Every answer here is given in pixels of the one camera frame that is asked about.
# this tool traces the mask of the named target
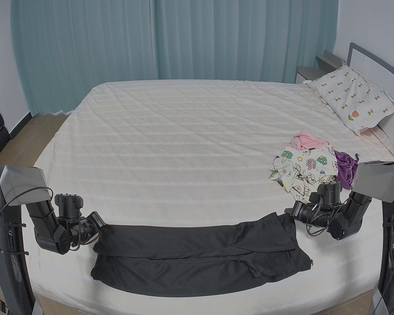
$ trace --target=mattress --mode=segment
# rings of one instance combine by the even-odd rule
[[[101,84],[63,123],[35,166],[55,193],[84,198],[109,224],[211,226],[283,213],[293,198],[269,181],[273,158],[301,129],[361,161],[394,160],[372,134],[356,136],[305,85],[166,80]],[[343,191],[342,199],[348,191]],[[90,277],[92,245],[58,255],[38,247],[23,209],[33,290],[95,314],[310,314],[373,288],[382,252],[381,203],[336,241],[299,222],[309,271],[231,294],[130,294]]]

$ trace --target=white cartoon print garment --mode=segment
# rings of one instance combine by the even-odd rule
[[[271,181],[280,181],[296,201],[308,202],[318,185],[334,181],[338,175],[333,146],[295,150],[285,147],[273,160]]]

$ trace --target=wall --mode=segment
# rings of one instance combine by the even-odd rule
[[[350,42],[394,66],[394,0],[339,0],[334,54],[346,60]]]
[[[28,112],[13,52],[11,0],[0,0],[0,113],[8,131]]]

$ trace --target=nightstand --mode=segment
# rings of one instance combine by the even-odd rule
[[[295,84],[301,84],[305,80],[313,81],[342,66],[341,58],[327,50],[324,50],[323,56],[315,56],[315,59],[320,68],[298,66],[296,69]]]

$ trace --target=tiled floor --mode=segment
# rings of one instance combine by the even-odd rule
[[[67,117],[60,115],[37,115],[11,140],[0,153],[0,163],[33,166],[42,150],[53,138]],[[38,296],[45,315],[79,315],[78,310],[66,307],[45,297]],[[4,300],[0,289],[0,299]],[[372,293],[368,292],[347,302],[328,308],[314,315],[366,315]]]

